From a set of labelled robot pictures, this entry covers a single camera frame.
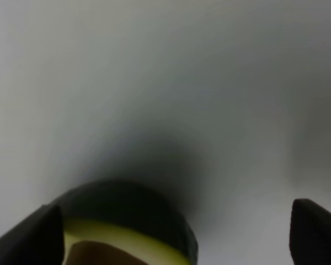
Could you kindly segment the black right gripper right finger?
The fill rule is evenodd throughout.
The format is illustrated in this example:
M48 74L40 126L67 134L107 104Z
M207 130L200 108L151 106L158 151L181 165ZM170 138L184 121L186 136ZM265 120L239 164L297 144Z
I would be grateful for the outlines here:
M331 264L331 212L310 199L295 199L289 249L294 264Z

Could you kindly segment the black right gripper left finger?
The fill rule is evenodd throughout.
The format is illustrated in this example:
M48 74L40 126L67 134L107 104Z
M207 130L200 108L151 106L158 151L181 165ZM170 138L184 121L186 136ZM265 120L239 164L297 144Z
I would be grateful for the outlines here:
M0 237L0 265L56 264L64 259L60 208L43 205Z

